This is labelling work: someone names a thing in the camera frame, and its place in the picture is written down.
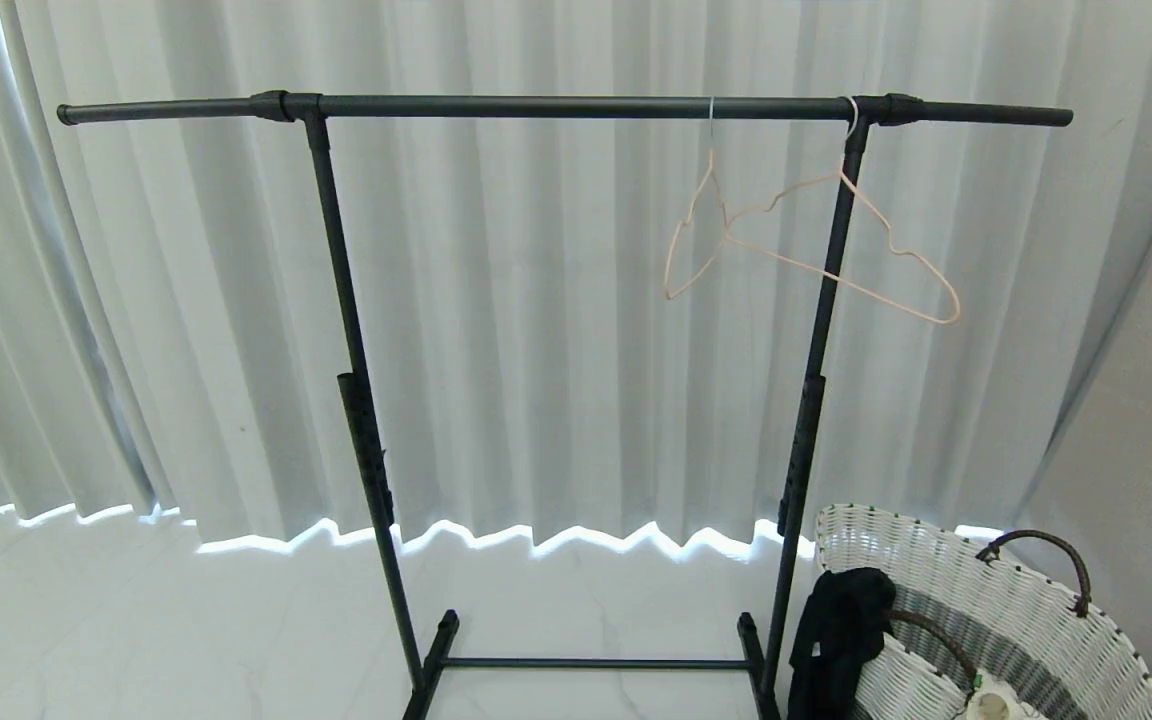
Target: horizontal bar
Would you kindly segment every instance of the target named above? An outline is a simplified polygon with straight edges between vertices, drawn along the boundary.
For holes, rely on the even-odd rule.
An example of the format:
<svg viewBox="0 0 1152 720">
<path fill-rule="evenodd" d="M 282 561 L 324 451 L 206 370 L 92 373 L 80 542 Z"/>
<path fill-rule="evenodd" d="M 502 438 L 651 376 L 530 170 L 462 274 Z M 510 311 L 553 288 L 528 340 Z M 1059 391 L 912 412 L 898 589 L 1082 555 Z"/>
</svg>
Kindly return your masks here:
<svg viewBox="0 0 1152 720">
<path fill-rule="evenodd" d="M 856 109 L 877 124 L 916 120 L 957 123 L 1068 126 L 1073 111 L 1018 105 L 925 103 L 908 94 L 855 96 Z M 844 97 L 613 97 L 521 94 L 303 94 L 268 91 L 223 100 L 60 105 L 66 124 L 154 118 L 602 118 L 851 120 Z"/>
<path fill-rule="evenodd" d="M 616 660 L 608 657 L 448 657 L 444 667 L 500 670 L 749 670 L 745 660 Z"/>
</svg>

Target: black cloth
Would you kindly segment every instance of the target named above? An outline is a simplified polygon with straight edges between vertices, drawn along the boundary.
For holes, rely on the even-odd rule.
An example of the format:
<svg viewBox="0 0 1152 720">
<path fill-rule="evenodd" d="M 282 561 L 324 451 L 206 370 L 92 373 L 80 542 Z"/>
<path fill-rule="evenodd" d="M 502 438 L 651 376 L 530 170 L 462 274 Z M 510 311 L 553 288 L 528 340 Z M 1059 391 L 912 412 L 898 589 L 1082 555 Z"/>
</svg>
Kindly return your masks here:
<svg viewBox="0 0 1152 720">
<path fill-rule="evenodd" d="M 794 635 L 787 720 L 846 719 L 856 702 L 861 667 L 882 651 L 886 611 L 896 585 L 882 570 L 826 571 L 808 598 Z"/>
</svg>

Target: tile floor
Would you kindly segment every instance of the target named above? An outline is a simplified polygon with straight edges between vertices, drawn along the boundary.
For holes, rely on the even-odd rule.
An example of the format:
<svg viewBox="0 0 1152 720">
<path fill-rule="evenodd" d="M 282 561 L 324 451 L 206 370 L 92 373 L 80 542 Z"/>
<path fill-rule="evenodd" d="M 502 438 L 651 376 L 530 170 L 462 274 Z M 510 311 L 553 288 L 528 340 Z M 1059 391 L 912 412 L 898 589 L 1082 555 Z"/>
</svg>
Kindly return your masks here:
<svg viewBox="0 0 1152 720">
<path fill-rule="evenodd" d="M 765 642 L 780 555 L 767 536 L 740 560 L 710 546 L 680 560 L 650 539 L 538 556 L 526 537 L 471 550 L 441 532 L 408 543 L 402 566 L 422 653 L 454 607 L 462 655 L 740 659 L 742 611 Z M 799 570 L 809 584 L 810 563 Z M 200 552 L 179 516 L 66 511 L 23 528 L 0 515 L 0 720 L 401 717 L 401 657 L 372 538 L 324 528 L 289 555 Z M 449 670 L 430 717 L 755 712 L 742 674 Z"/>
</svg>

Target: gray stripe on basket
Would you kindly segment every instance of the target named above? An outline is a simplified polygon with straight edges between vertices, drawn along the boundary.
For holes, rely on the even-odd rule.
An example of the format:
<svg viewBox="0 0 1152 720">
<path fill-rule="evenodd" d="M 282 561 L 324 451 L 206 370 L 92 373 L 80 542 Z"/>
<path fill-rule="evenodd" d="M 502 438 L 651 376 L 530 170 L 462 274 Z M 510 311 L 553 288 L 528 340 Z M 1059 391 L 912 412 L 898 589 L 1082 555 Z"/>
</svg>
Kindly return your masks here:
<svg viewBox="0 0 1152 720">
<path fill-rule="evenodd" d="M 992 632 L 977 619 L 904 585 L 896 585 L 896 601 L 892 607 L 896 611 L 919 612 L 934 620 L 969 657 L 972 657 L 975 665 L 998 679 L 1006 680 L 1016 689 L 1016 696 L 1021 700 L 1028 702 L 1051 720 L 1087 720 L 1087 712 L 1074 702 L 1068 689 L 1061 684 L 1060 677 L 1037 662 L 1011 638 Z M 907 623 L 892 623 L 892 626 L 901 644 L 934 665 L 948 675 L 948 679 L 963 685 L 961 682 L 964 680 L 963 666 L 958 665 L 941 643 L 914 626 Z M 972 679 L 967 679 L 967 682 L 972 683 Z"/>
</svg>

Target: hanger hook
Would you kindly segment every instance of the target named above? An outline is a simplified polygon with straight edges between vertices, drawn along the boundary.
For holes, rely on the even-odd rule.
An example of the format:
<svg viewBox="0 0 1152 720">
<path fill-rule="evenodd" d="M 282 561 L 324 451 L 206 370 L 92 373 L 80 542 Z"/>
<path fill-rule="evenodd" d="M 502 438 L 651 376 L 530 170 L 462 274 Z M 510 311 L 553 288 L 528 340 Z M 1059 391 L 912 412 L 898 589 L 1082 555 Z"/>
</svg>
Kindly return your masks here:
<svg viewBox="0 0 1152 720">
<path fill-rule="evenodd" d="M 851 103 L 851 123 L 847 127 L 847 137 L 842 141 L 850 141 L 852 132 L 856 132 L 856 126 L 861 123 L 861 106 L 856 105 L 855 96 L 847 94 L 842 99 Z"/>
</svg>

